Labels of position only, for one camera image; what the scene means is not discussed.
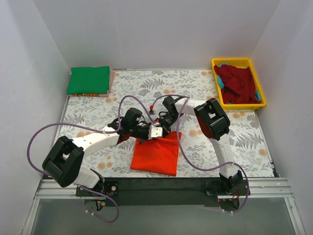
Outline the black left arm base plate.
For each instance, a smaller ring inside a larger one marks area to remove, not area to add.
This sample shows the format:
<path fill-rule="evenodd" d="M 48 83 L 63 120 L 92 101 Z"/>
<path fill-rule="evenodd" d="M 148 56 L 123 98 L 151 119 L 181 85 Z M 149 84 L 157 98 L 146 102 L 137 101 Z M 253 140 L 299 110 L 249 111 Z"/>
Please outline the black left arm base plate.
<path fill-rule="evenodd" d="M 109 197 L 117 197 L 119 195 L 119 182 L 118 181 L 99 181 L 94 188 L 91 190 L 98 193 L 107 195 Z M 89 192 L 80 187 L 76 188 L 76 196 L 78 197 L 92 197 L 99 196 L 99 194 L 94 192 Z"/>

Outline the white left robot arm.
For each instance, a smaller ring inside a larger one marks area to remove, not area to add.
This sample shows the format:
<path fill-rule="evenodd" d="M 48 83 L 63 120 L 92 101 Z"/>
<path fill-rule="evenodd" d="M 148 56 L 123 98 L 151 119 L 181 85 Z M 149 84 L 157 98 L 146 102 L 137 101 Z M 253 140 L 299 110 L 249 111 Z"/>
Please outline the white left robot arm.
<path fill-rule="evenodd" d="M 148 140 L 151 123 L 141 120 L 141 117 L 141 111 L 130 108 L 121 117 L 120 129 L 116 118 L 100 133 L 73 139 L 66 136 L 58 138 L 42 164 L 43 169 L 63 188 L 75 184 L 86 187 L 94 196 L 100 195 L 104 191 L 104 178 L 95 170 L 82 167 L 83 159 L 130 137 Z"/>

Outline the orange t shirt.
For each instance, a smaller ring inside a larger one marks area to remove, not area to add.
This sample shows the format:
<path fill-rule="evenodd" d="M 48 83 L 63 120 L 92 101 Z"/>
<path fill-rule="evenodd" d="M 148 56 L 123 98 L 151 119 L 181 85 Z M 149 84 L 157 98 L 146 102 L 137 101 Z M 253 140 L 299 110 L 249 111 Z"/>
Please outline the orange t shirt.
<path fill-rule="evenodd" d="M 177 175 L 179 143 L 181 132 L 171 132 L 165 138 L 140 142 L 136 139 L 132 170 L 157 173 L 168 176 Z"/>

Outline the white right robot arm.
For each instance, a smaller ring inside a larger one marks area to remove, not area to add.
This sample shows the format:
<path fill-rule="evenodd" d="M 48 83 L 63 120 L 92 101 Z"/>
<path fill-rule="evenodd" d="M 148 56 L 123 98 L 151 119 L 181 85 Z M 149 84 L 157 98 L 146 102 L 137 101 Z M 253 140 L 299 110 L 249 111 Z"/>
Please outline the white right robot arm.
<path fill-rule="evenodd" d="M 200 168 L 192 164 L 183 153 L 183 157 L 189 165 L 200 171 L 218 169 L 220 171 L 220 192 L 231 195 L 238 191 L 243 181 L 242 171 L 235 163 L 229 143 L 230 120 L 219 102 L 215 98 L 204 101 L 179 95 L 176 95 L 176 99 L 174 99 L 171 95 L 165 95 L 162 104 L 167 109 L 167 114 L 158 120 L 164 130 L 168 131 L 174 123 L 179 129 L 180 117 L 192 115 L 197 118 L 202 133 L 213 145 L 218 166 L 209 169 Z"/>

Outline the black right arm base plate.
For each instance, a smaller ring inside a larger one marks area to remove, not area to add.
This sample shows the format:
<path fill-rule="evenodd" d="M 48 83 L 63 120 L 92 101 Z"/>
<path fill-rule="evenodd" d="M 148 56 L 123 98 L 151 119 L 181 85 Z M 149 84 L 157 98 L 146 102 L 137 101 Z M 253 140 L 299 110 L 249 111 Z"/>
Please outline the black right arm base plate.
<path fill-rule="evenodd" d="M 236 186 L 228 186 L 220 178 L 209 178 L 201 188 L 208 196 L 231 196 L 238 193 L 240 196 L 250 195 L 246 180 Z"/>

